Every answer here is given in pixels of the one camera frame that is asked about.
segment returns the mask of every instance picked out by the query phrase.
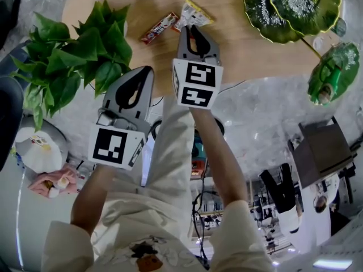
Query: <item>light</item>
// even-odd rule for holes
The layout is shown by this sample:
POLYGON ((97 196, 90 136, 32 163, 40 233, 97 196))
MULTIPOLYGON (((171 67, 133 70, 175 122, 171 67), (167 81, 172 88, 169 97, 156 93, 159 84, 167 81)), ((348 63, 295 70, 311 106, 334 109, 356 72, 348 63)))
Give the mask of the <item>light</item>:
POLYGON ((313 264, 316 268, 332 269, 345 271, 353 263, 352 260, 317 260, 313 264))

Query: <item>person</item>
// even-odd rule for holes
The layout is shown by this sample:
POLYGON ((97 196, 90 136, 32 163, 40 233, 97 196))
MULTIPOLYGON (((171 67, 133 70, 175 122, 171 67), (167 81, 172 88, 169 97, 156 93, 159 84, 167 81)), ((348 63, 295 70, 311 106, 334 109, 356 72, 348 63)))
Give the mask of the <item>person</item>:
POLYGON ((295 197, 290 166, 284 163, 281 166, 281 172, 282 183, 280 185, 276 184, 267 170, 260 177, 275 203, 280 230, 285 236, 288 236, 299 230, 302 220, 302 209, 295 197))
POLYGON ((97 166, 73 204, 70 224, 51 223, 42 271, 205 271, 186 248, 195 125, 225 206, 210 238, 211 271, 275 271, 250 216, 243 173, 214 117, 171 97, 164 101, 146 186, 97 166))
POLYGON ((323 182, 324 184, 314 184, 310 187, 310 189, 313 190, 316 194, 314 199, 314 207, 318 214, 322 213, 326 207, 334 201, 339 188, 340 179, 336 173, 328 177, 323 182))

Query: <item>green plate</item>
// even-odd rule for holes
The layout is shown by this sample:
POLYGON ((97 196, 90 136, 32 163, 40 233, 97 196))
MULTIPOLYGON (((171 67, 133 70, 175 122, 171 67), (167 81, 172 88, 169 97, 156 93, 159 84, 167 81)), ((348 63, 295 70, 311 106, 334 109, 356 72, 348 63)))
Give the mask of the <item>green plate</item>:
POLYGON ((285 44, 300 39, 300 34, 278 16, 270 0, 244 0, 244 8, 251 25, 271 42, 285 44))
POLYGON ((319 90, 335 65, 341 68, 341 74, 337 90, 331 101, 339 98, 357 76, 359 70, 359 51, 355 44, 352 42, 341 42, 323 55, 319 64, 311 73, 309 89, 307 90, 310 100, 314 104, 320 104, 318 100, 319 90))
POLYGON ((328 31, 339 17, 341 0, 270 0, 278 15, 304 35, 328 31))

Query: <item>wooden table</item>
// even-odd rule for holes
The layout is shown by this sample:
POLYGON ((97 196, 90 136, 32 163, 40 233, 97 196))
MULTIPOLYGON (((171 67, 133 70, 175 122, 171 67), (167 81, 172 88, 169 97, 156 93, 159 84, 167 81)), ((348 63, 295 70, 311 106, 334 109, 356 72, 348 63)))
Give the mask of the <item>wooden table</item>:
MULTIPOLYGON (((94 2, 103 0, 67 0, 62 21, 77 37, 71 27, 78 21, 85 22, 94 2)), ((156 80, 153 96, 168 95, 172 90, 172 59, 176 57, 179 34, 171 29, 164 31, 150 45, 140 42, 140 37, 170 11, 180 15, 185 0, 107 0, 111 7, 119 9, 131 4, 128 15, 127 41, 133 49, 131 68, 150 65, 156 80)), ((319 62, 317 56, 302 42, 286 45, 274 44, 259 35, 245 13, 243 0, 193 0, 207 11, 215 21, 204 30, 220 45, 222 65, 225 68, 223 83, 242 80, 285 77, 309 73, 319 62)), ((322 34, 326 51, 337 42, 332 33, 322 34)))

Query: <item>green dish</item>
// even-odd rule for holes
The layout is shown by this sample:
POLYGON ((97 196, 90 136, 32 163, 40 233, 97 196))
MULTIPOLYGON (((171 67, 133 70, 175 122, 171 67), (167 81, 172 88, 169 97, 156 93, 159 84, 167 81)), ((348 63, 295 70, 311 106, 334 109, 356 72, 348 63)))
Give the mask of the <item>green dish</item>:
POLYGON ((278 15, 304 35, 328 31, 339 17, 341 0, 270 0, 278 15))
POLYGON ((359 51, 352 42, 341 42, 333 46, 326 54, 323 55, 319 64, 311 73, 309 80, 309 89, 307 93, 314 104, 321 104, 319 101, 319 92, 332 74, 334 67, 340 68, 340 77, 337 82, 337 89, 331 101, 338 99, 354 82, 359 70, 359 51))
POLYGON ((244 8, 251 25, 269 41, 285 44, 300 39, 301 35, 278 16, 270 0, 244 0, 244 8))

